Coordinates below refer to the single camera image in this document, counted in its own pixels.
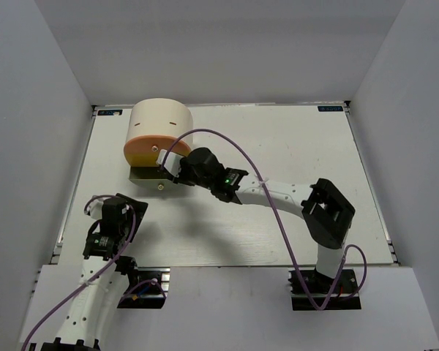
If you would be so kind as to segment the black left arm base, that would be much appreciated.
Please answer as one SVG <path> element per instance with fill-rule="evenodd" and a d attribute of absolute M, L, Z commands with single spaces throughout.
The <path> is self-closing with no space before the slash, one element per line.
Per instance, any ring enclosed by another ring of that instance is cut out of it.
<path fill-rule="evenodd" d="M 161 309 L 169 291 L 170 268 L 136 268 L 118 309 Z"/>

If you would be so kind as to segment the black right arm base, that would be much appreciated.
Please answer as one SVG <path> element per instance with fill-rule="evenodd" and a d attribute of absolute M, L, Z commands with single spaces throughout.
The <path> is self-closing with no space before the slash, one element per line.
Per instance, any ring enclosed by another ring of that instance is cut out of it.
<path fill-rule="evenodd" d="M 319 276 L 314 270 L 302 270 L 301 274 L 310 295 L 316 304 L 321 306 L 328 295 L 333 280 Z M 288 281 L 290 283 L 292 309 L 296 312 L 314 311 L 315 309 L 305 294 L 295 271 L 289 271 Z M 360 297 L 356 292 L 357 288 L 358 284 L 354 270 L 344 269 L 326 305 L 326 310 L 361 310 Z"/>

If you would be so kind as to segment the beige orange round organizer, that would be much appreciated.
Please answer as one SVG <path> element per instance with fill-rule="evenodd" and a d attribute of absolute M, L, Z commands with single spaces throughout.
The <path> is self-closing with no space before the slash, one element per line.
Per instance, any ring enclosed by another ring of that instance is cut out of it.
<path fill-rule="evenodd" d="M 162 191 L 168 186 L 159 171 L 158 156 L 180 135 L 193 129 L 190 110 L 166 98 L 145 99 L 130 113 L 124 157 L 130 166 L 129 180 L 145 189 Z"/>

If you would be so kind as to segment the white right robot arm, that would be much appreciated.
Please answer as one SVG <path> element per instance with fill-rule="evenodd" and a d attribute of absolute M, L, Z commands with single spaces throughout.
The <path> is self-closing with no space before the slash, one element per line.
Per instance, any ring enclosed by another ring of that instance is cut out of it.
<path fill-rule="evenodd" d="M 310 185 L 261 181 L 246 170 L 224 167 L 208 148 L 187 156 L 161 150 L 157 163 L 173 183 L 202 187 L 224 203 L 274 205 L 303 219 L 318 245 L 317 286 L 331 292 L 341 285 L 339 267 L 356 210 L 330 180 L 320 178 Z"/>

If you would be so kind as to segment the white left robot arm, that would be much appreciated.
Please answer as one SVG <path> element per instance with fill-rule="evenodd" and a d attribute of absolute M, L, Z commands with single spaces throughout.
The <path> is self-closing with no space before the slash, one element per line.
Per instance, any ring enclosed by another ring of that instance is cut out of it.
<path fill-rule="evenodd" d="M 94 223 L 83 249 L 78 286 L 47 312 L 29 331 L 22 350 L 31 349 L 31 338 L 66 303 L 70 305 L 53 341 L 42 350 L 100 350 L 122 293 L 135 290 L 140 274 L 136 261 L 124 255 L 132 243 L 149 204 L 126 195 L 95 195 L 83 208 Z"/>

